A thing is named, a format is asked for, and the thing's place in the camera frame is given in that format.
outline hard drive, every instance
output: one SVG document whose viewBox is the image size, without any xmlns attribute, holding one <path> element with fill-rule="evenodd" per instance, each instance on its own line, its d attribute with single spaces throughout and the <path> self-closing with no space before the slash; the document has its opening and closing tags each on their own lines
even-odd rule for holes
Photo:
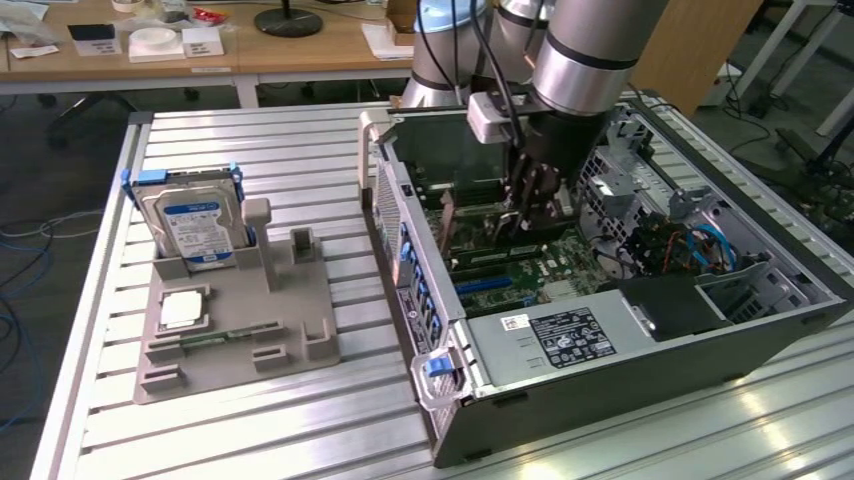
<svg viewBox="0 0 854 480">
<path fill-rule="evenodd" d="M 194 172 L 143 170 L 123 187 L 151 230 L 160 258 L 180 257 L 191 272 L 235 265 L 251 244 L 243 222 L 243 175 L 236 166 Z"/>
</svg>

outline metal slotted tabletop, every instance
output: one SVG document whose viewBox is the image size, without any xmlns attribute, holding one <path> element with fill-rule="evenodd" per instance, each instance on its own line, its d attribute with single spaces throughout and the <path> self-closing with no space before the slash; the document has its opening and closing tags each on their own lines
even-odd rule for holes
<svg viewBox="0 0 854 480">
<path fill-rule="evenodd" d="M 132 403 L 155 247 L 116 174 L 33 478 L 854 478 L 847 318 L 737 382 L 470 465 L 431 467 L 356 200 L 356 117 L 386 106 L 166 113 L 128 127 L 119 171 L 236 162 L 247 196 L 266 196 L 272 204 L 271 237 L 296 226 L 314 228 L 343 362 L 151 405 Z M 847 254 L 678 114 L 661 116 L 851 281 Z M 683 185 L 697 180 L 669 146 L 654 147 L 671 178 Z"/>
</svg>

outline sticker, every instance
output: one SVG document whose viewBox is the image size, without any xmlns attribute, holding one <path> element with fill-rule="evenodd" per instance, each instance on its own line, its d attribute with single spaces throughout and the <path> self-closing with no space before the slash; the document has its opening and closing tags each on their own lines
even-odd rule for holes
<svg viewBox="0 0 854 480">
<path fill-rule="evenodd" d="M 187 47 L 190 47 L 191 55 L 207 55 L 211 53 L 207 43 L 188 43 Z"/>
<path fill-rule="evenodd" d="M 527 247 L 515 247 L 510 249 L 510 256 L 531 253 L 536 250 L 536 245 L 528 245 Z"/>
<path fill-rule="evenodd" d="M 195 67 L 190 71 L 192 73 L 228 73 L 231 72 L 231 67 Z"/>
<path fill-rule="evenodd" d="M 580 308 L 530 321 L 548 362 L 568 367 L 617 353 L 590 309 Z"/>
<path fill-rule="evenodd" d="M 234 247 L 228 230 L 216 223 L 223 214 L 219 203 L 170 205 L 163 211 L 182 257 L 196 264 L 220 264 Z"/>
<path fill-rule="evenodd" d="M 116 55 L 121 53 L 121 46 L 115 38 L 109 40 L 93 40 L 77 43 L 81 44 L 83 49 L 87 51 L 87 55 Z"/>
<path fill-rule="evenodd" d="M 36 47 L 36 48 L 11 48 L 9 52 L 15 55 L 15 58 L 28 58 L 28 57 L 40 57 L 41 55 L 47 55 L 49 53 L 59 52 L 59 48 L 53 45 L 48 45 L 47 47 Z"/>
<path fill-rule="evenodd" d="M 519 328 L 526 328 L 531 326 L 528 322 L 527 314 L 514 315 L 512 317 L 502 318 L 502 325 L 504 325 L 504 331 L 518 330 Z"/>
</svg>

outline power supply label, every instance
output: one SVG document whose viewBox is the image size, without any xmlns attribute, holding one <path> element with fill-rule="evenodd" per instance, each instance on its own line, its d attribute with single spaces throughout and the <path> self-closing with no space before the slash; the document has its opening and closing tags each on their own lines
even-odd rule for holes
<svg viewBox="0 0 854 480">
<path fill-rule="evenodd" d="M 534 318 L 530 323 L 548 362 L 555 368 L 568 367 L 617 353 L 587 308 Z"/>
</svg>

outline blue hard drive label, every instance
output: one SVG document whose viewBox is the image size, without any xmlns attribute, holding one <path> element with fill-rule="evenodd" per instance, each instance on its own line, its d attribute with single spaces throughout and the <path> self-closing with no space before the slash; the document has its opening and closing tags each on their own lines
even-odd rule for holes
<svg viewBox="0 0 854 480">
<path fill-rule="evenodd" d="M 182 257 L 199 265 L 220 266 L 234 251 L 228 229 L 218 221 L 223 210 L 218 202 L 170 205 L 163 209 Z"/>
</svg>

